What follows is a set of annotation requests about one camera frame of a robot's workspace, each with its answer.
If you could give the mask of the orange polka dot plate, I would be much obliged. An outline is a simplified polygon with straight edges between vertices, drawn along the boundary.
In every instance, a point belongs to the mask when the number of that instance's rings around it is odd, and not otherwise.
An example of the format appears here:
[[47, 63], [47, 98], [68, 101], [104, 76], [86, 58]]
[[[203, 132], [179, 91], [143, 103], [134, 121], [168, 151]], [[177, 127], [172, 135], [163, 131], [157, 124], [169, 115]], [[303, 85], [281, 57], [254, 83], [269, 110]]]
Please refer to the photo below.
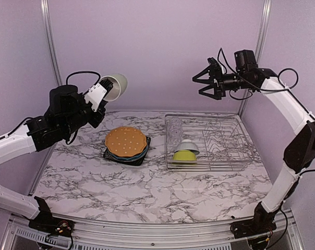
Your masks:
[[140, 129], [134, 127], [118, 127], [105, 137], [105, 146], [110, 153], [118, 157], [133, 157], [144, 151], [147, 138]]

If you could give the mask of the black floral square plate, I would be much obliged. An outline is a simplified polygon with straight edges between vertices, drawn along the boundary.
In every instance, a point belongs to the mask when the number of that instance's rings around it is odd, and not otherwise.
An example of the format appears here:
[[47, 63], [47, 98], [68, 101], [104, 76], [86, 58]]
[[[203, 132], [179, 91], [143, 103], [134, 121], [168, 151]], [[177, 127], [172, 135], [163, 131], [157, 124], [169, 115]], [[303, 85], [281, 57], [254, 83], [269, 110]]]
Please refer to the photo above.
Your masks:
[[113, 161], [113, 162], [120, 163], [120, 164], [124, 164], [124, 165], [135, 166], [135, 167], [141, 166], [146, 155], [147, 155], [147, 152], [149, 150], [149, 146], [151, 143], [151, 138], [149, 136], [146, 137], [146, 143], [147, 143], [147, 145], [144, 148], [144, 150], [141, 153], [136, 154], [133, 157], [129, 157], [129, 158], [116, 157], [108, 149], [106, 149], [103, 153], [103, 158], [106, 160]]

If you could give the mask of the pale green mug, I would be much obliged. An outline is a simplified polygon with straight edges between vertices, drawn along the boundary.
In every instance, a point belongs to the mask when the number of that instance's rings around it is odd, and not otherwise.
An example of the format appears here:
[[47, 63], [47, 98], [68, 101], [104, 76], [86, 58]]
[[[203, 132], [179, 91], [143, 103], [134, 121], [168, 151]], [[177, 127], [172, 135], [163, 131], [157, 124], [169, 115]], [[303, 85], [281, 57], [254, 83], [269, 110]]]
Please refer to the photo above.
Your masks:
[[103, 76], [100, 84], [107, 90], [107, 94], [103, 97], [104, 101], [113, 102], [123, 95], [127, 88], [127, 78], [123, 74], [112, 74]]

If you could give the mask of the blue polka dot plate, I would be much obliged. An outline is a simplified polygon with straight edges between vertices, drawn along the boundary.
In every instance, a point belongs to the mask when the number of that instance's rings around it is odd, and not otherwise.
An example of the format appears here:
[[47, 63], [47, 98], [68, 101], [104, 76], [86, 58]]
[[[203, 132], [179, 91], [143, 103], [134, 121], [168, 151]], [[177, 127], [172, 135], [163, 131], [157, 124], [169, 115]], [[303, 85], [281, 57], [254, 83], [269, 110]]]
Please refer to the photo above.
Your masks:
[[120, 156], [117, 156], [117, 155], [111, 153], [108, 149], [106, 149], [104, 152], [104, 155], [110, 157], [111, 159], [115, 159], [115, 160], [119, 160], [119, 161], [135, 161], [135, 160], [138, 160], [138, 159], [142, 158], [143, 156], [145, 156], [148, 149], [149, 149], [149, 146], [146, 146], [141, 153], [138, 153], [138, 154], [131, 156], [131, 157], [125, 157], [125, 156], [120, 157]]

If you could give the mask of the clear glass blue flower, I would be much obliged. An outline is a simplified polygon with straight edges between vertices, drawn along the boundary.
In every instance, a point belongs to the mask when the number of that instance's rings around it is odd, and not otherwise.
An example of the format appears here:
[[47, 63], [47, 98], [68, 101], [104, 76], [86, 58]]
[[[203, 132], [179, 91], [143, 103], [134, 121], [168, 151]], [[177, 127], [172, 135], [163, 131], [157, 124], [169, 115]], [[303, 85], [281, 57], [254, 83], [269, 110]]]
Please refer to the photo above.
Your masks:
[[170, 146], [177, 146], [183, 137], [182, 129], [172, 128], [167, 132], [167, 141]]

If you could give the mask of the white patterned bowl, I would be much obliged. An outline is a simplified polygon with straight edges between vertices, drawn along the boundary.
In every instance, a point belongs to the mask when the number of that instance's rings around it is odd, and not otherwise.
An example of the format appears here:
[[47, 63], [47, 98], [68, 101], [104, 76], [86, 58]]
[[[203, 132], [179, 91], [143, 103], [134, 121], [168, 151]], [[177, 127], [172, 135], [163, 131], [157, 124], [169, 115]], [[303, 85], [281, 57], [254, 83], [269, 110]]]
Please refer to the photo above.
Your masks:
[[193, 152], [195, 155], [199, 155], [200, 151], [196, 143], [194, 143], [191, 139], [182, 140], [174, 149], [174, 152], [178, 152], [181, 150], [188, 150]]

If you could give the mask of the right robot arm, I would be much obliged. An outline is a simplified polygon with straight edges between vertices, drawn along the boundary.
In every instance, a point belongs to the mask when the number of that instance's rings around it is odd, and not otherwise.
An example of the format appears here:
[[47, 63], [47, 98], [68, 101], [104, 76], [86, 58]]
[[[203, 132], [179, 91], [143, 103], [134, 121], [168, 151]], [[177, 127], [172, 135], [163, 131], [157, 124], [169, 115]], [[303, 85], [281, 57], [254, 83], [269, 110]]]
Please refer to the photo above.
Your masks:
[[282, 82], [279, 73], [258, 66], [253, 51], [237, 51], [234, 58], [235, 69], [227, 62], [221, 65], [219, 58], [208, 58], [208, 65], [192, 77], [193, 82], [204, 85], [199, 94], [221, 100], [227, 92], [258, 92], [276, 108], [293, 135], [284, 149], [282, 168], [272, 188], [245, 223], [253, 233], [260, 233], [275, 219], [315, 159], [315, 115]]

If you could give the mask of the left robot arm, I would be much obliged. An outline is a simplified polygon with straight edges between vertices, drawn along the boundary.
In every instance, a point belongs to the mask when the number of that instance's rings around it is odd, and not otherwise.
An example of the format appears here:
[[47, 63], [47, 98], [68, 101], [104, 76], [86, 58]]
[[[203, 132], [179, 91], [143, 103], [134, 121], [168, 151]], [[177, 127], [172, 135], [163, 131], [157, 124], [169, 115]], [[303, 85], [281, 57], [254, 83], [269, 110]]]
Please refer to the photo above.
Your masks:
[[[21, 155], [40, 152], [59, 141], [73, 141], [87, 123], [96, 128], [104, 118], [103, 98], [112, 84], [97, 83], [85, 93], [75, 85], [62, 85], [50, 91], [50, 105], [43, 116], [26, 118], [11, 132], [0, 136], [0, 165]], [[35, 220], [44, 231], [56, 228], [56, 219], [39, 197], [29, 197], [0, 185], [0, 208]]]

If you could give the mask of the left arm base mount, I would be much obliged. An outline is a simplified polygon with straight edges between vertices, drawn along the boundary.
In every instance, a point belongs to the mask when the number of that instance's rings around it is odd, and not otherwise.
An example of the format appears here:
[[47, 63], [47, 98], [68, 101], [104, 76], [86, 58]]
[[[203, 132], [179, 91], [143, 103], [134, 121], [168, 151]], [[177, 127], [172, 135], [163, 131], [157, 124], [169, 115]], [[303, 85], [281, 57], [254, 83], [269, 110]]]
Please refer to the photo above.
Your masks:
[[49, 236], [71, 237], [74, 222], [53, 216], [37, 216], [29, 221], [29, 227], [47, 233]]

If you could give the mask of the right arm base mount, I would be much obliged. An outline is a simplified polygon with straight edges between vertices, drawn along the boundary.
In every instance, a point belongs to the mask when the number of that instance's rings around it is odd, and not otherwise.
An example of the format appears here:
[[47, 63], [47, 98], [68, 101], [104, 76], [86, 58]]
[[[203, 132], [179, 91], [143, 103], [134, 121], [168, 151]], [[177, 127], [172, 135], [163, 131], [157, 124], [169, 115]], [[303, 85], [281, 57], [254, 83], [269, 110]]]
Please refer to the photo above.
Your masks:
[[269, 220], [269, 222], [264, 223], [257, 223], [254, 219], [246, 219], [234, 221], [230, 226], [230, 231], [236, 239], [263, 234], [276, 229], [277, 226], [273, 220]]

